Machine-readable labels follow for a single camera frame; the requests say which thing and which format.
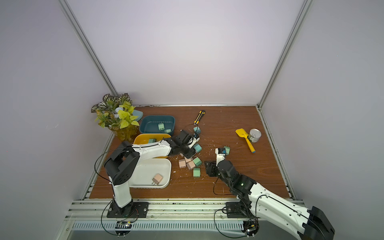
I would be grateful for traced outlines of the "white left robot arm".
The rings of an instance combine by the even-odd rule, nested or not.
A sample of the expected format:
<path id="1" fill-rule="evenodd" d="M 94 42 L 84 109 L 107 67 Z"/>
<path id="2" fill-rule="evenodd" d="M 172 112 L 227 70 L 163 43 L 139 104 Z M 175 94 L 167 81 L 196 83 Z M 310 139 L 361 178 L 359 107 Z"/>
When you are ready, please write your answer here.
<path id="1" fill-rule="evenodd" d="M 198 133 L 182 130 L 177 136 L 163 138 L 152 144 L 133 145 L 123 142 L 104 164 L 113 187 L 113 206 L 117 207 L 120 212 L 132 210 L 133 200 L 129 180 L 139 162 L 179 154 L 190 158 L 197 153 L 194 145 L 199 140 Z"/>

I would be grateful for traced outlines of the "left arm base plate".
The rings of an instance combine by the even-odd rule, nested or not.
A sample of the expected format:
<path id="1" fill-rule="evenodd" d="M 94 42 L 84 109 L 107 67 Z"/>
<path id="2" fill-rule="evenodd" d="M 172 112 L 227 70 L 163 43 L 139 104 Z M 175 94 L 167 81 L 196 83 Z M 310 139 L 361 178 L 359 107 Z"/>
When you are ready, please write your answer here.
<path id="1" fill-rule="evenodd" d="M 146 218 L 149 210 L 149 202 L 131 201 L 125 207 L 120 208 L 115 201 L 107 207 L 107 218 Z"/>

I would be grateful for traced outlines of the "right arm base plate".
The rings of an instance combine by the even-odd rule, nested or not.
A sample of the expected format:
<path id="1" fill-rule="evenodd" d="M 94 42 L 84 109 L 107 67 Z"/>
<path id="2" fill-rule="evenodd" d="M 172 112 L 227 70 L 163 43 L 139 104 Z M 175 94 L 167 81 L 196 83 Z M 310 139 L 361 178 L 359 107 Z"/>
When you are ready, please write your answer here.
<path id="1" fill-rule="evenodd" d="M 250 212 L 249 206 L 240 202 L 226 202 L 226 207 L 224 212 L 227 215 L 227 218 L 249 218 L 253 215 Z"/>

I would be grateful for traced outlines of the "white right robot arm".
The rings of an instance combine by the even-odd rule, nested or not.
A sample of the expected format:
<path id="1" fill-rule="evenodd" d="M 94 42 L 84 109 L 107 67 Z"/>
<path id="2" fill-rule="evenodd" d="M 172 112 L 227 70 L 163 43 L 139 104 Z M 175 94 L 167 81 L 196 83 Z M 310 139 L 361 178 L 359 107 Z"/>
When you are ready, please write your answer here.
<path id="1" fill-rule="evenodd" d="M 227 202 L 222 209 L 229 218 L 244 217 L 243 233 L 254 236 L 259 219 L 281 228 L 297 240 L 332 240 L 335 229 L 325 213 L 317 207 L 299 206 L 267 190 L 250 177 L 240 174 L 227 160 L 206 161 L 206 173 L 223 181 L 239 201 Z"/>

